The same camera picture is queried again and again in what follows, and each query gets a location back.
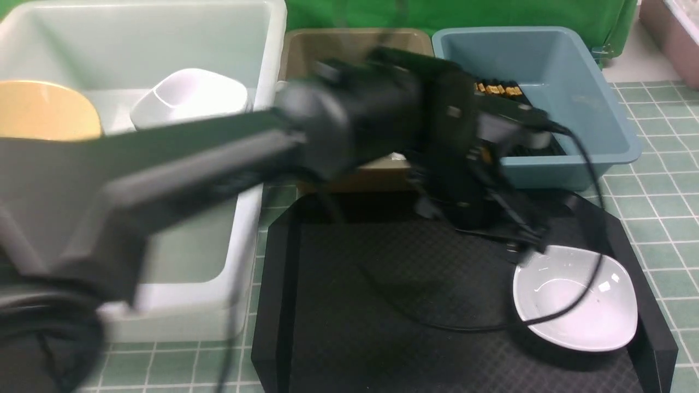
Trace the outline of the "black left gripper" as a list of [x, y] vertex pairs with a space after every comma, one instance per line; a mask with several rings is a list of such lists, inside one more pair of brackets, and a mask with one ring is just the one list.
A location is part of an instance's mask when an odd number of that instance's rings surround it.
[[448, 109], [410, 150], [416, 212], [469, 235], [513, 244], [514, 266], [545, 254], [547, 217], [505, 176], [502, 160], [520, 145], [551, 139], [546, 111], [500, 98], [478, 98], [456, 118]]

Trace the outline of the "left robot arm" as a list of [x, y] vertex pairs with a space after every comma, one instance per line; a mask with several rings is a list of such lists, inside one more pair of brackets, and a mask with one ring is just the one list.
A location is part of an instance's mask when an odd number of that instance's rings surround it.
[[549, 115], [479, 93], [459, 65], [377, 47], [289, 82], [270, 109], [77, 142], [2, 139], [2, 391], [73, 392], [105, 345], [98, 309], [133, 305], [152, 234], [279, 176], [323, 184], [405, 155], [463, 226], [492, 200], [539, 246], [544, 224], [500, 170]]

